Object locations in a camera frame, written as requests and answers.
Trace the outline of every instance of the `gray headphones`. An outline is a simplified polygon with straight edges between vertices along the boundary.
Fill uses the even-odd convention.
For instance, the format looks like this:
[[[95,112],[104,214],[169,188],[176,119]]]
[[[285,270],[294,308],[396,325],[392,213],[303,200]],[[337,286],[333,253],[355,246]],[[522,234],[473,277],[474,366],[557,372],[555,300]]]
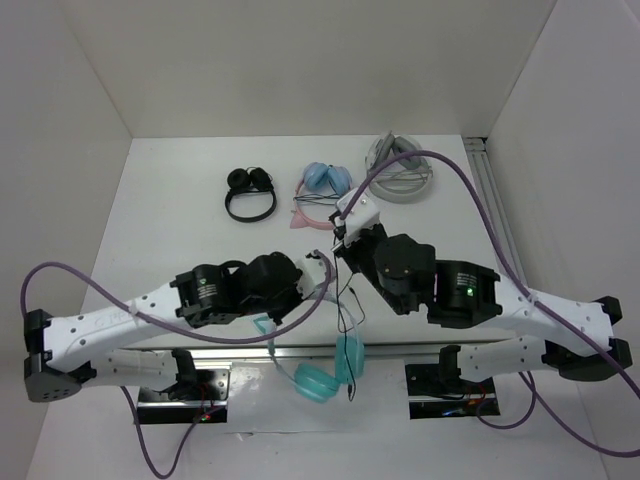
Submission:
[[[365,159],[367,175],[393,156],[412,150],[422,150],[420,144],[408,135],[394,136],[391,131],[380,135],[371,145]],[[419,198],[431,183],[433,169],[424,157],[411,157],[400,160],[382,171],[369,185],[376,197],[392,203],[409,203]]]

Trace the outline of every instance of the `pink headphones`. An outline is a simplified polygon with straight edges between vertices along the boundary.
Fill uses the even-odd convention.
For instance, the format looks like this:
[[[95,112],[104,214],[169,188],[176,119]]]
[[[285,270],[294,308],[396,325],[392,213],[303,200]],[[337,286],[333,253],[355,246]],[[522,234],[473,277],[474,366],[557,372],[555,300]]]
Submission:
[[[304,169],[303,177],[298,182],[295,194],[293,196],[293,204],[295,210],[293,211],[293,218],[289,228],[304,228],[311,227],[316,230],[333,230],[333,224],[331,222],[320,222],[309,218],[304,214],[300,208],[298,197],[303,187],[306,187],[311,192],[317,192],[322,189],[326,184],[331,185],[331,188],[335,192],[335,195],[318,195],[318,198],[326,200],[337,200],[340,196],[344,195],[351,188],[351,175],[345,167],[334,167],[332,165],[325,165],[324,163],[314,162],[308,165]],[[310,203],[321,203],[315,201],[309,201]]]

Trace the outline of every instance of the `table surface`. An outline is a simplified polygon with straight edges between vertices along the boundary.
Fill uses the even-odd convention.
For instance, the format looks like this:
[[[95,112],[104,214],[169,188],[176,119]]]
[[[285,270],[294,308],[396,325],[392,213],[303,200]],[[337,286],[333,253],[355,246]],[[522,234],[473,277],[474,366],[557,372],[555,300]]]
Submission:
[[[344,392],[325,405],[312,404],[293,393],[282,377],[270,376],[270,364],[254,368],[264,375],[254,372],[250,391],[241,392],[253,408],[245,403],[243,412],[230,413],[227,424],[196,427],[173,480],[607,478],[600,456],[562,431],[541,408],[522,427],[504,432],[471,417],[409,420],[406,400],[388,405],[384,393],[380,401],[370,394],[373,386],[377,392],[406,395],[406,384],[396,375],[378,375],[381,369],[375,362],[367,363],[365,377],[358,380],[362,391],[358,388],[354,403],[347,405]],[[517,375],[495,380],[502,417],[490,420],[511,423],[526,411],[530,394]],[[536,382],[558,414],[592,439],[576,385],[552,372],[537,373]],[[281,428],[290,424],[303,403],[308,420],[296,429]],[[230,409],[237,407],[232,401]],[[322,419],[331,420],[330,431]],[[143,428],[160,471],[169,469],[185,429],[186,425]],[[154,478],[140,453],[122,393],[114,387],[95,387],[52,403],[27,478]]]
[[[135,139],[113,203],[93,270],[93,278],[116,296],[128,299],[155,289],[175,275],[201,263],[250,261],[281,251],[297,259],[313,249],[329,253],[332,233],[311,228],[292,230],[293,190],[311,162],[349,168],[356,183],[365,177],[364,157],[375,136],[170,138]],[[460,136],[417,136],[425,149],[441,152],[470,175]],[[433,160],[433,183],[425,198],[409,205],[376,199],[381,221],[390,235],[407,233],[418,242],[436,247],[440,259],[459,259],[496,268],[488,236],[469,194],[458,177]],[[279,206],[265,221],[242,224],[224,209],[226,178],[234,168],[260,166],[274,179]],[[251,215],[266,210],[270,197],[253,196],[234,201],[234,211]],[[318,219],[331,207],[313,206],[307,213]],[[341,262],[342,281],[349,271]],[[457,342],[505,338],[496,329],[448,330],[428,325],[426,311],[397,317],[361,275],[352,286],[367,314],[362,329],[367,343]],[[357,310],[346,293],[345,302]],[[83,311],[106,306],[89,291]],[[292,312],[297,317],[308,304]],[[246,337],[255,330],[248,320],[201,329],[205,334]],[[279,345],[333,344],[335,307],[323,304],[307,322],[280,337]],[[176,335],[138,344],[145,348],[208,346]]]
[[[448,155],[469,172],[460,137],[418,138],[425,148]],[[293,186],[311,161],[349,166],[355,179],[362,180],[362,160],[372,140],[368,136],[134,140],[93,276],[128,298],[203,262],[250,260],[273,250],[293,258],[311,248],[328,251],[329,232],[288,229]],[[263,223],[238,224],[226,216],[222,205],[226,175],[232,168],[255,165],[273,175],[280,207]],[[432,243],[440,258],[495,268],[487,236],[462,184],[442,165],[434,164],[434,170],[435,183],[425,201],[408,206],[379,202],[387,231],[406,232]],[[264,206],[260,202],[248,199],[238,207],[246,208],[244,213],[251,208],[258,211]],[[504,335],[483,329],[441,330],[428,326],[424,315],[395,317],[366,282],[356,279],[354,285],[368,313],[363,329],[367,342]],[[103,305],[90,292],[84,310]],[[334,322],[334,310],[323,308],[280,343],[333,343]],[[252,334],[247,323],[238,320],[204,330]],[[148,346],[193,344],[175,336],[146,342]],[[367,362],[353,404],[340,392],[326,405],[295,395],[285,379],[273,375],[269,363],[234,364],[227,424],[196,428],[173,478],[606,479],[600,457],[564,434],[539,408],[528,423],[509,432],[491,430],[475,418],[409,420],[402,362],[376,362]],[[294,365],[286,367],[292,370]],[[539,391],[558,413],[592,438],[575,384],[550,372],[541,372],[536,379]],[[502,417],[494,420],[513,422],[529,404],[528,390],[516,375],[495,381]],[[144,427],[151,457],[161,471],[168,470],[184,431],[185,425]],[[140,454],[126,402],[113,387],[88,388],[49,406],[28,475],[29,480],[87,477],[154,478]]]

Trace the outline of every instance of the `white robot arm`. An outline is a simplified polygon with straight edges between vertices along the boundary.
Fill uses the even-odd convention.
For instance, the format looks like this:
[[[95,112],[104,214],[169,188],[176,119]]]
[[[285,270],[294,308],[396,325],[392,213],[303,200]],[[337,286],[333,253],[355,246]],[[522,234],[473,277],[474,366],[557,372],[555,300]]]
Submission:
[[[333,251],[352,272],[362,273],[397,314],[418,311],[424,304],[428,322],[444,328],[497,327],[521,335],[484,346],[443,348],[443,382],[481,382],[498,374],[543,369],[576,381],[600,381],[615,374],[592,346],[537,308],[536,301],[562,315],[623,368],[631,366],[628,343],[613,334],[612,326],[622,318],[617,299],[583,303],[532,289],[525,298],[511,279],[491,269],[436,260],[431,245],[404,234],[388,237],[378,208],[365,194],[341,220],[355,193],[337,203],[332,221],[340,241]]]
[[[192,388],[199,380],[187,350],[120,349],[164,335],[167,328],[190,332],[256,313],[267,313],[280,324],[325,283],[326,275],[331,272],[315,255],[294,263],[276,252],[249,264],[199,265],[120,307],[55,318],[31,311],[24,319],[29,399],[52,402],[97,385],[139,385],[170,393]]]
[[[339,242],[333,251],[354,273],[362,273],[398,315],[428,308],[429,323],[444,328],[492,327],[519,337],[484,346],[450,345],[440,352],[444,383],[481,382],[503,373],[553,369],[568,379],[599,381],[615,370],[564,326],[535,306],[540,300],[607,351],[623,368],[632,364],[629,345],[614,338],[622,318],[619,302],[604,297],[576,302],[530,290],[525,298],[507,277],[464,261],[436,260],[435,248],[405,234],[388,237],[374,202],[363,195],[345,221],[332,217]],[[126,304],[84,315],[52,318],[42,310],[25,321],[25,384],[29,398],[51,402],[93,385],[140,385],[170,393],[192,388],[197,372],[186,350],[118,350],[135,342],[205,325],[268,313],[279,324],[326,284],[326,265],[308,255],[292,262],[281,253],[249,264],[200,265]]]

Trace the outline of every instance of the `red wire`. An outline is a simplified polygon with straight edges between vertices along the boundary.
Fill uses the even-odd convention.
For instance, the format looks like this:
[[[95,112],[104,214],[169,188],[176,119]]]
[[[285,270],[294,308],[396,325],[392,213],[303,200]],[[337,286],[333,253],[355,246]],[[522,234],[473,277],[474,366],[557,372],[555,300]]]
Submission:
[[[202,385],[198,385],[198,388],[202,392],[202,398],[200,399],[200,411],[198,412],[198,415],[202,415],[204,413],[204,399],[206,396],[206,392]]]
[[[485,388],[482,386],[481,383],[478,384],[478,388],[480,388],[480,391],[482,392],[482,398],[480,400],[478,400],[478,402],[481,402],[485,398],[487,398],[487,391],[485,390]]]
[[[469,403],[467,403],[467,407],[470,407],[471,405],[475,405],[477,403],[480,403],[482,401],[484,401],[485,398],[487,398],[487,391],[485,390],[484,386],[481,383],[478,383],[478,388],[480,389],[480,391],[482,392],[482,397],[475,399],[475,398],[470,398],[469,399]]]

